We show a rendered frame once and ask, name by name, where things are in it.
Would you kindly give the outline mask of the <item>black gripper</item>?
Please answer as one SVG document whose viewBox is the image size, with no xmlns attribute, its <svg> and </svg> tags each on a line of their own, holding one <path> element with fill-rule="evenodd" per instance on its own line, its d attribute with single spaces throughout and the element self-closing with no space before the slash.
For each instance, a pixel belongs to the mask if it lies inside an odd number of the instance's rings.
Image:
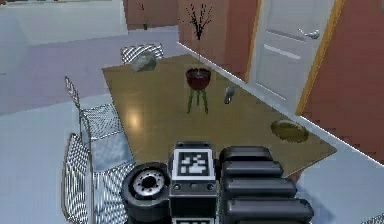
<svg viewBox="0 0 384 224">
<path fill-rule="evenodd" d="M 169 224 L 169 185 L 165 163 L 135 166 L 123 179 L 120 191 L 127 224 Z"/>
</svg>

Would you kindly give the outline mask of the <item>small vase with twigs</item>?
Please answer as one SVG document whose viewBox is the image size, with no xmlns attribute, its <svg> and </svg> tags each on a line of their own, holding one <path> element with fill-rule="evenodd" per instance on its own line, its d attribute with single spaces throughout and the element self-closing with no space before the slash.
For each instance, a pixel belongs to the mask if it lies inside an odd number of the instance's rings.
<svg viewBox="0 0 384 224">
<path fill-rule="evenodd" d="M 146 11 L 143 3 L 138 3 L 142 19 L 143 19 L 143 29 L 148 30 L 148 23 L 147 23 L 147 16 L 146 16 Z"/>
</svg>

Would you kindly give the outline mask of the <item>brown wooden dining table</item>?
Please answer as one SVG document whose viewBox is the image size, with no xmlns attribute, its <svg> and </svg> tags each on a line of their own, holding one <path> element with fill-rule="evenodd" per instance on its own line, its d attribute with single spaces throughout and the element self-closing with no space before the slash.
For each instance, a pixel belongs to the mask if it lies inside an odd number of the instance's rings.
<svg viewBox="0 0 384 224">
<path fill-rule="evenodd" d="M 302 143 L 275 136 L 271 124 L 285 116 L 239 86 L 226 104 L 232 82 L 216 71 L 211 72 L 207 99 L 189 105 L 185 73 L 198 65 L 185 54 L 160 60 L 150 72 L 135 73 L 128 65 L 103 70 L 138 163 L 166 161 L 178 141 L 208 141 L 216 154 L 228 146 L 267 147 L 290 176 L 336 152 L 313 134 Z"/>
</svg>

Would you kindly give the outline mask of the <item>red bowl plant pot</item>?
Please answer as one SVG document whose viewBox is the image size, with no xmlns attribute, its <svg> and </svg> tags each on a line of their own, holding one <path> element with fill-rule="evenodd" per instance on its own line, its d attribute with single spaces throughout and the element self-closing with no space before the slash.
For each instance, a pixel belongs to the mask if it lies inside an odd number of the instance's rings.
<svg viewBox="0 0 384 224">
<path fill-rule="evenodd" d="M 212 8 L 208 7 L 205 3 L 200 5 L 200 10 L 197 10 L 197 7 L 194 4 L 190 4 L 190 7 L 186 9 L 186 12 L 190 17 L 189 24 L 193 27 L 194 34 L 199 42 L 198 50 L 201 50 L 200 42 L 203 31 L 212 21 L 211 11 Z M 200 105 L 200 99 L 203 99 L 204 111 L 205 113 L 208 113 L 206 87 L 211 80 L 211 71 L 201 66 L 197 66 L 189 68 L 186 71 L 185 76 L 190 88 L 187 112 L 190 113 L 192 111 L 193 98 L 196 98 L 197 105 Z"/>
</svg>

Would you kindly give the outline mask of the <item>grey pepper shaker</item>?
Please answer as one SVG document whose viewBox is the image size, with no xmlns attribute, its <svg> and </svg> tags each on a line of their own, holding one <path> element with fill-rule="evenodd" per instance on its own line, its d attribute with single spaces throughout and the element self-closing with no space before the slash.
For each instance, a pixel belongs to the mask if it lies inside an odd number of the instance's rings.
<svg viewBox="0 0 384 224">
<path fill-rule="evenodd" d="M 234 86 L 228 86 L 226 88 L 225 97 L 224 97 L 224 103 L 229 104 L 232 100 L 232 97 L 234 96 Z"/>
</svg>

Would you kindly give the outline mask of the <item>grey crumpled cloth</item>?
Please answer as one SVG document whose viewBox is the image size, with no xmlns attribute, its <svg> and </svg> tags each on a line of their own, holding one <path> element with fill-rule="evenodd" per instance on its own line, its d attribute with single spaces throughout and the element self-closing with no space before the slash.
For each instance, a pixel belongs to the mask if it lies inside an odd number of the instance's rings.
<svg viewBox="0 0 384 224">
<path fill-rule="evenodd" d="M 157 58 L 153 52 L 145 51 L 131 62 L 134 72 L 152 71 L 157 65 Z"/>
</svg>

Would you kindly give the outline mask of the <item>olive green plate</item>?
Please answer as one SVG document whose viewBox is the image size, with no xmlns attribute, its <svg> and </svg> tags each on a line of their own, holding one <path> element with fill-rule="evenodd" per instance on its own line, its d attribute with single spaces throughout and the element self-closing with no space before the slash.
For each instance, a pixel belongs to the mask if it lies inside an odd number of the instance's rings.
<svg viewBox="0 0 384 224">
<path fill-rule="evenodd" d="M 280 138 L 291 143 L 301 143 L 308 139 L 308 130 L 300 124 L 291 120 L 277 120 L 271 124 L 272 133 Z"/>
</svg>

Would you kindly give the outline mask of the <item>white panel room door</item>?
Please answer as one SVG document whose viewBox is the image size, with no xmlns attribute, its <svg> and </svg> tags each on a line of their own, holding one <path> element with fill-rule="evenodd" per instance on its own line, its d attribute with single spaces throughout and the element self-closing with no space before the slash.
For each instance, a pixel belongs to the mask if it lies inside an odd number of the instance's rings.
<svg viewBox="0 0 384 224">
<path fill-rule="evenodd" d="M 262 0 L 250 85 L 290 112 L 298 106 L 334 0 Z M 318 39 L 305 33 L 320 31 Z"/>
</svg>

